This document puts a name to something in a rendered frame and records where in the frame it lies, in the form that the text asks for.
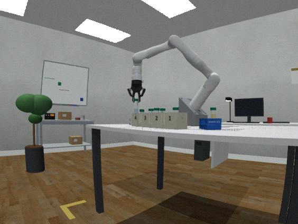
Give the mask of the beige bucket adapter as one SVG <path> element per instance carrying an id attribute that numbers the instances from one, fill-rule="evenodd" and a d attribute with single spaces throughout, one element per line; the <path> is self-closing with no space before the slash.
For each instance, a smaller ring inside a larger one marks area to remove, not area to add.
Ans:
<path id="1" fill-rule="evenodd" d="M 141 113 L 132 113 L 132 126 L 141 126 Z"/>
<path id="2" fill-rule="evenodd" d="M 164 113 L 152 113 L 151 128 L 164 128 Z"/>
<path id="3" fill-rule="evenodd" d="M 152 113 L 141 113 L 141 127 L 151 128 Z"/>
<path id="4" fill-rule="evenodd" d="M 164 113 L 164 129 L 187 129 L 188 113 Z"/>

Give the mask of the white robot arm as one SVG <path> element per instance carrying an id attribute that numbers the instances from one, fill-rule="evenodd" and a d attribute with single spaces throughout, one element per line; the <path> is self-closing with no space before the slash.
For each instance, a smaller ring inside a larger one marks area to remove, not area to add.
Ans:
<path id="1" fill-rule="evenodd" d="M 197 94 L 191 100 L 189 105 L 195 109 L 199 110 L 209 95 L 215 90 L 220 82 L 220 77 L 211 70 L 206 63 L 193 51 L 191 50 L 178 36 L 171 35 L 168 42 L 161 45 L 151 47 L 145 51 L 135 53 L 132 57 L 133 59 L 133 69 L 132 69 L 132 80 L 141 80 L 142 83 L 142 61 L 143 59 L 149 59 L 161 52 L 177 48 L 182 52 L 186 60 L 197 70 L 202 72 L 207 81 L 202 85 Z"/>

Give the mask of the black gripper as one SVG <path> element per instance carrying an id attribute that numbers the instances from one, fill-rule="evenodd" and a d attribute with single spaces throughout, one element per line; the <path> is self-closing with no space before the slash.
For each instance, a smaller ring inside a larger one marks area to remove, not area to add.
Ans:
<path id="1" fill-rule="evenodd" d="M 141 80 L 132 80 L 132 86 L 131 88 L 127 89 L 129 95 L 132 97 L 132 102 L 134 102 L 135 99 L 135 93 L 138 93 L 138 102 L 141 101 L 141 97 L 144 95 L 145 88 L 142 87 L 142 81 Z M 133 91 L 133 95 L 131 94 L 131 90 Z M 143 91 L 140 95 L 140 91 Z"/>

